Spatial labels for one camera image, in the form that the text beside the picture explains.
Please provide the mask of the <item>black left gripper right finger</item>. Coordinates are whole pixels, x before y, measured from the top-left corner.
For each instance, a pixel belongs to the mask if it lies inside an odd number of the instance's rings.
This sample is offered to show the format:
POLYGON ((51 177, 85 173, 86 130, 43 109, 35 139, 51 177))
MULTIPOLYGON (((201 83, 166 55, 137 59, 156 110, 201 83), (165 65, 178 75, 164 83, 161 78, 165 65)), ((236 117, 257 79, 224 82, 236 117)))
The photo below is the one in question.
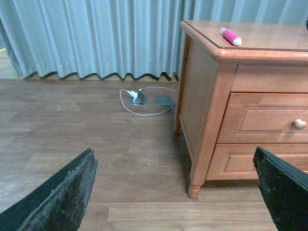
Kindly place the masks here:
POLYGON ((259 189, 279 231, 308 229, 308 175, 258 146, 254 167, 259 189))

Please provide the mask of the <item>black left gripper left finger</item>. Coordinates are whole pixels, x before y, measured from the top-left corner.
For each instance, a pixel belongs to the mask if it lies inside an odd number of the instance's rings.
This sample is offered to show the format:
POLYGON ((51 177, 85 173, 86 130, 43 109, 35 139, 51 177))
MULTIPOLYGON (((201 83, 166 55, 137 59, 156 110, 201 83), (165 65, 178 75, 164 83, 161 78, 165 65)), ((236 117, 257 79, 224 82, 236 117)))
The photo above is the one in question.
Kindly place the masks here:
POLYGON ((98 160, 87 149, 0 214, 2 231, 76 231, 86 212, 98 160))

